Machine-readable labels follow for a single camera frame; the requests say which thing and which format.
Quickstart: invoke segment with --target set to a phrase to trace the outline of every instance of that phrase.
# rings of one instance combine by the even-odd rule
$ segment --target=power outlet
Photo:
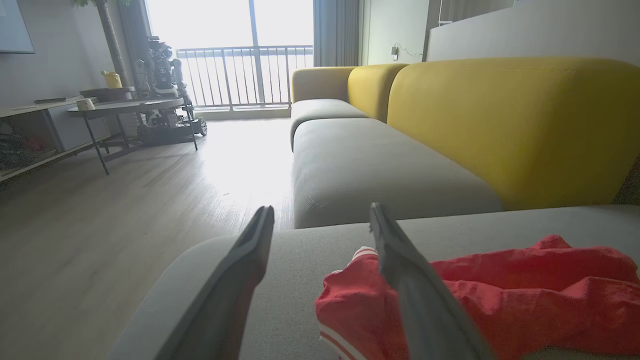
[[[394,61],[398,61],[398,47],[397,46],[392,46],[391,47],[391,55],[393,55]]]

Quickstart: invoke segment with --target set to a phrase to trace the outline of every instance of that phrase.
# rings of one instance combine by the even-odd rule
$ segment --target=yellow sofa backrest
[[[610,203],[640,152],[640,68],[586,58],[418,63],[388,124],[484,179],[506,209]]]
[[[387,122],[391,84],[406,64],[367,65],[349,75],[349,103],[372,119]]]

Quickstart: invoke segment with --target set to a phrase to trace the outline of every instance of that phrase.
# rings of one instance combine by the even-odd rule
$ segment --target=red garment
[[[431,263],[501,360],[545,346],[640,354],[636,264],[607,247],[573,249],[552,235],[527,249]],[[397,294],[359,250],[324,278],[321,338],[344,359],[408,359]]]

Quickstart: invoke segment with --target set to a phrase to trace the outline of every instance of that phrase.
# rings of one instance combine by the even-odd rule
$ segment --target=tree trunk
[[[107,45],[109,46],[109,52],[111,53],[111,61],[113,61],[113,67],[115,68],[115,71],[120,75],[122,86],[129,86],[129,76],[127,75],[127,71],[125,70],[124,63],[122,62],[120,47],[118,46],[116,33],[113,30],[111,16],[109,16],[109,9],[107,8],[107,0],[96,0],[95,5],[98,8],[98,14],[100,15],[100,20],[102,21],[104,37],[107,39]]]

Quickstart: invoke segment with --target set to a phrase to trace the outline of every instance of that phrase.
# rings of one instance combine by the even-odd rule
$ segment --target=curtain
[[[358,65],[358,0],[314,0],[314,66]]]
[[[122,30],[124,32],[125,43],[129,52],[129,60],[134,74],[133,77],[136,90],[143,90],[142,81],[144,76],[138,74],[144,69],[136,68],[136,61],[147,61],[148,54],[148,37],[151,36],[151,25],[147,16],[147,6],[145,0],[132,0],[130,5],[124,5],[118,2],[118,12],[122,22]]]

